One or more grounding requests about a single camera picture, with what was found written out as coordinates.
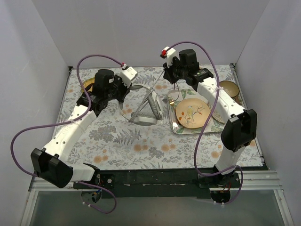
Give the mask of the white grey gaming headphones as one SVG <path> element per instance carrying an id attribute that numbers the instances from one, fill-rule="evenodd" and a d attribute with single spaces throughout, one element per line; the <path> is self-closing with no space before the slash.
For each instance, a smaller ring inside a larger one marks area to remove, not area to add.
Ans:
<path id="1" fill-rule="evenodd" d="M 156 91 L 152 90 L 139 110 L 126 113 L 123 109 L 124 103 L 118 102 L 119 112 L 130 123 L 139 126 L 154 126 L 161 124 L 164 119 L 164 109 L 162 101 Z"/>

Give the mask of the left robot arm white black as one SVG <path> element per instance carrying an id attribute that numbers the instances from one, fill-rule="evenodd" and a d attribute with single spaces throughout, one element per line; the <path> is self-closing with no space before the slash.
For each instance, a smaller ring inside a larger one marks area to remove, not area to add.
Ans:
<path id="1" fill-rule="evenodd" d="M 77 181 L 96 188 L 100 183 L 100 170 L 96 166 L 88 163 L 67 165 L 66 161 L 79 138 L 108 102 L 114 99 L 124 101 L 136 76 L 137 71 L 132 67 L 126 67 L 119 74 L 109 69 L 98 70 L 94 82 L 84 89 L 76 102 L 68 119 L 70 123 L 61 127 L 42 149 L 32 151 L 35 174 L 59 188 Z"/>

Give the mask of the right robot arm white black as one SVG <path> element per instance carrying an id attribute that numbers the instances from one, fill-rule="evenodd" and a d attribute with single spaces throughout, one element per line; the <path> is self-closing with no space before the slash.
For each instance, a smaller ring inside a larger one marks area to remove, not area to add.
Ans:
<path id="1" fill-rule="evenodd" d="M 165 47 L 161 52 L 165 59 L 164 79 L 171 84 L 185 80 L 196 92 L 203 96 L 225 122 L 221 133 L 223 149 L 211 174 L 198 174 L 218 187 L 226 186 L 234 175 L 238 159 L 256 137 L 257 113 L 236 103 L 219 85 L 217 73 L 200 68 L 196 52 L 192 49 L 176 52 Z"/>

